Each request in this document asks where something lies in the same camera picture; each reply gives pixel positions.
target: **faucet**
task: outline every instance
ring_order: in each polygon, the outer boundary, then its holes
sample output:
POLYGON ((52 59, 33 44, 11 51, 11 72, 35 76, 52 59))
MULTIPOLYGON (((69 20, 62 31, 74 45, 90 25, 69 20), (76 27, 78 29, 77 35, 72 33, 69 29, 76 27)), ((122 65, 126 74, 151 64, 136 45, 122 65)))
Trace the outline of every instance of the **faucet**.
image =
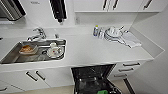
POLYGON ((33 31, 38 31, 39 35, 28 37, 27 41, 33 41, 36 38, 39 38, 38 41, 41 40, 41 39, 46 39, 46 34, 41 27, 36 28, 33 31))

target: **dish towel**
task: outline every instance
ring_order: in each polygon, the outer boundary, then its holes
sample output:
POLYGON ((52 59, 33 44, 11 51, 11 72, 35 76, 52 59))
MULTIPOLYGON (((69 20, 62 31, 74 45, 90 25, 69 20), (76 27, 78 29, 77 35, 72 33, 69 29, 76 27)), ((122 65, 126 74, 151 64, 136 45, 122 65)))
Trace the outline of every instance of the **dish towel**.
POLYGON ((118 42, 129 46, 130 48, 141 46, 140 40, 138 40, 131 32, 124 32, 119 38, 118 42))

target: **cabinet handle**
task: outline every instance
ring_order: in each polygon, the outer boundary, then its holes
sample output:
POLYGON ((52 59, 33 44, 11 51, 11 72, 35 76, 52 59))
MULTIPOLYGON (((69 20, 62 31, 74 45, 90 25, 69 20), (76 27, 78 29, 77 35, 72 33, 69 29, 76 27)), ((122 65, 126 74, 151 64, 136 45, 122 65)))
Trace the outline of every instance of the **cabinet handle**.
POLYGON ((115 0, 114 6, 113 6, 113 10, 117 7, 117 3, 118 3, 118 0, 115 0))
POLYGON ((104 0, 103 10, 106 8, 107 0, 104 0))
POLYGON ((45 77, 43 77, 43 76, 39 73, 39 71, 36 71, 36 74, 37 74, 41 79, 43 79, 43 80, 46 79, 45 77))
POLYGON ((131 70, 134 70, 134 69, 133 68, 130 68, 130 69, 119 69, 118 71, 122 72, 122 71, 131 71, 131 70))
POLYGON ((140 63, 136 63, 136 64, 123 64, 123 66, 136 66, 136 65, 140 65, 140 63))
POLYGON ((125 77, 127 74, 122 74, 122 75, 114 75, 114 77, 125 77))
POLYGON ((144 6, 144 9, 143 10, 145 10, 146 8, 148 8, 149 7, 149 4, 152 2, 152 0, 149 0, 148 2, 147 2, 147 4, 144 6))
POLYGON ((26 72, 26 74, 27 74, 30 78, 32 78, 34 81, 37 81, 37 80, 38 80, 38 78, 33 77, 33 75, 32 75, 29 71, 26 72))
POLYGON ((8 88, 7 87, 5 87, 4 89, 0 89, 0 91, 5 91, 5 90, 7 90, 8 88))

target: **faucet handle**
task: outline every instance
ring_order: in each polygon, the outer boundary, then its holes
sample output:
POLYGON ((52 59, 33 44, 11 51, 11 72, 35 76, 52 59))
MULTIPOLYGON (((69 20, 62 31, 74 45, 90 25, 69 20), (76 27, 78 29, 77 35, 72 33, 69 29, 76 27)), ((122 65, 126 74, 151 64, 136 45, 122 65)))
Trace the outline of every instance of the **faucet handle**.
POLYGON ((46 38, 46 34, 45 34, 43 28, 38 27, 38 28, 34 29, 33 31, 38 31, 38 33, 39 33, 40 35, 42 35, 42 39, 45 39, 45 38, 46 38))

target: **cleaning bottle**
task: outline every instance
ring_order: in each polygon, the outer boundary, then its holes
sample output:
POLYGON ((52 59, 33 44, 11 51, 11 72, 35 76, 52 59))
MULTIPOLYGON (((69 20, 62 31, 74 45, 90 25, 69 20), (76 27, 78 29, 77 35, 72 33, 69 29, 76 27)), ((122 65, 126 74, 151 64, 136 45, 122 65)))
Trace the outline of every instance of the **cleaning bottle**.
POLYGON ((98 25, 96 25, 94 27, 93 36, 97 36, 98 35, 98 31, 99 31, 99 28, 98 28, 98 25))

